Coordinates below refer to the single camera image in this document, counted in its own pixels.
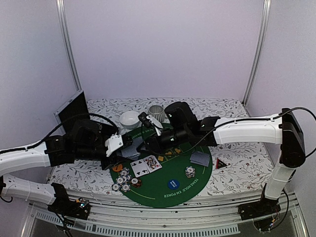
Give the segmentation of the blue poker chip stack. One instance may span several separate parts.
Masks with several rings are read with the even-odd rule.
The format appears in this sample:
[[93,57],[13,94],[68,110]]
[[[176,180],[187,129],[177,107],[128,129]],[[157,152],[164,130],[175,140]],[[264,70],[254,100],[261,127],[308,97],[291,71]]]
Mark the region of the blue poker chip stack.
[[195,175],[196,175],[196,170],[195,170],[195,168],[192,167],[192,166],[187,166],[187,167],[185,168],[185,175],[186,175],[187,178],[193,178],[193,177],[195,177]]

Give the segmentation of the orange big blind button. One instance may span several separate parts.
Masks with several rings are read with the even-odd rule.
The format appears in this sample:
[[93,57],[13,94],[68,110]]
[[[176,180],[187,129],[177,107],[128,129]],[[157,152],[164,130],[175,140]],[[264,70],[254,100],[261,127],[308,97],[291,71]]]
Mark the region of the orange big blind button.
[[118,164],[118,165],[112,167],[112,171],[114,171],[114,172],[121,172],[122,170],[123,170],[122,164]]

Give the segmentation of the playing cards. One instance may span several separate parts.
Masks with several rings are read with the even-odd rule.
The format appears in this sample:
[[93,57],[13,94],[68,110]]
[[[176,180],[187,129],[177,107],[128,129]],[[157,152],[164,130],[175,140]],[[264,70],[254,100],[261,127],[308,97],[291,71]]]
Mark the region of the playing cards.
[[190,162],[208,167],[210,162],[210,155],[203,152],[195,151],[190,157]]

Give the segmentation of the grey playing card deck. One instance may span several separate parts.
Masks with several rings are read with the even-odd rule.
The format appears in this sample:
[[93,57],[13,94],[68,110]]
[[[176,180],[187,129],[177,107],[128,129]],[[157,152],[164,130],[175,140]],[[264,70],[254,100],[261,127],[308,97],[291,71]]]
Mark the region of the grey playing card deck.
[[117,155],[130,160],[137,160],[140,153],[137,151],[137,146],[129,146],[117,151]]

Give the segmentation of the blue small blind button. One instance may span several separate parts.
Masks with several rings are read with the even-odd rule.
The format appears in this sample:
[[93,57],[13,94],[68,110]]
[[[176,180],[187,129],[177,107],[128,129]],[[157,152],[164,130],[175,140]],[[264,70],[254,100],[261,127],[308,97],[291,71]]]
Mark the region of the blue small blind button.
[[171,179],[167,182],[167,186],[170,190],[177,190],[180,187],[180,182],[176,179]]

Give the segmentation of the blue poker chips pile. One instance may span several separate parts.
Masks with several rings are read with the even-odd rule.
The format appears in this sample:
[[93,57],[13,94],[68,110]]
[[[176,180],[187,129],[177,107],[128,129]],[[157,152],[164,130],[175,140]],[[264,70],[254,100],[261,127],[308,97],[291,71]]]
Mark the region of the blue poker chips pile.
[[115,172],[112,176],[113,184],[112,190],[115,192],[121,191],[123,193],[127,193],[131,189],[131,178],[129,168],[124,167],[121,171]]

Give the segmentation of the red black poker chip stack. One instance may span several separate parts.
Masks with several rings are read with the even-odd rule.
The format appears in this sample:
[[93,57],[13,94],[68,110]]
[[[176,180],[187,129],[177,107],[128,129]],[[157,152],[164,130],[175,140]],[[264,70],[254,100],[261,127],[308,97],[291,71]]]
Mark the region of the red black poker chip stack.
[[132,178],[132,179],[130,180],[130,183],[131,183],[132,186],[134,186],[134,187],[136,187],[136,188],[142,186],[142,181],[141,181],[140,178],[134,177],[134,178]]

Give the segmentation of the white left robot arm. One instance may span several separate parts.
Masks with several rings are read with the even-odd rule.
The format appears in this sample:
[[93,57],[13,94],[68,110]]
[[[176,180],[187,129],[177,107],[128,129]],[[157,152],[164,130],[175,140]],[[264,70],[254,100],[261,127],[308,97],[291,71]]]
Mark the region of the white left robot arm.
[[62,185],[31,182],[12,176],[11,173],[28,168],[70,164],[76,159],[99,160],[103,169],[119,164],[121,158],[115,152],[125,145],[119,128],[104,116],[100,118],[108,124],[91,120],[92,115],[83,113],[66,119],[66,122],[74,120],[75,123],[72,130],[64,135],[53,135],[65,124],[61,122],[40,141],[1,150],[0,196],[54,204],[62,214],[70,214],[73,203]]

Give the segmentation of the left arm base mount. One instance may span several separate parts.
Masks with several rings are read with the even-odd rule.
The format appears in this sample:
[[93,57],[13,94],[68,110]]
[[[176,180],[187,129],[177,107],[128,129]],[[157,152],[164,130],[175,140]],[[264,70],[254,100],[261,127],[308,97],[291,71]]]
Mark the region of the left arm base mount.
[[90,214],[91,205],[84,199],[69,200],[57,198],[53,204],[47,206],[47,209],[66,217],[87,220]]

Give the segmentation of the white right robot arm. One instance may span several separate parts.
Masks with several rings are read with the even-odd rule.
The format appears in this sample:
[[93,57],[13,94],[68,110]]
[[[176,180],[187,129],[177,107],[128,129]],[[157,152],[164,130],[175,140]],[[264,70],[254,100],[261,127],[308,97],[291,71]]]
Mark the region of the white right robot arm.
[[280,145],[278,162],[265,184],[262,199],[255,205],[259,215],[266,215],[295,170],[308,158],[304,134],[294,115],[297,108],[283,108],[281,113],[254,118],[206,117],[198,120],[186,102],[174,102],[164,112],[171,128],[164,128],[153,116],[142,113],[138,118],[155,134],[144,140],[151,154],[189,142],[192,147],[216,147],[228,143],[259,142]]

